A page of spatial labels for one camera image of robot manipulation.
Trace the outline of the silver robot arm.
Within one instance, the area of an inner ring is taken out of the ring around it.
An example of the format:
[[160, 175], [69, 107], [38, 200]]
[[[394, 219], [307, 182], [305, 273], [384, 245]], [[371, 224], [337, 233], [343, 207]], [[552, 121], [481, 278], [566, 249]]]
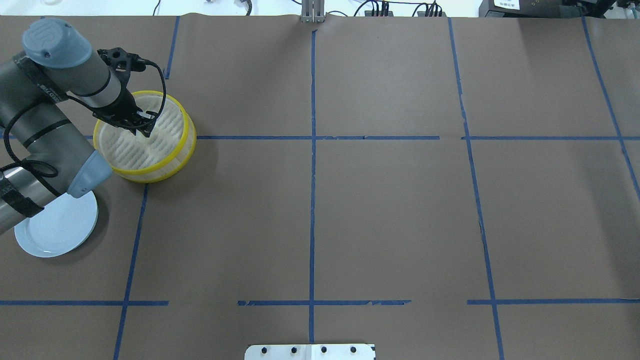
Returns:
[[70, 23], [44, 18], [22, 35], [22, 52], [1, 65], [1, 232], [67, 194], [109, 179], [112, 167], [59, 108], [74, 101], [106, 125], [150, 137], [162, 110], [144, 111], [128, 90], [132, 72], [155, 66], [123, 48], [96, 49]]

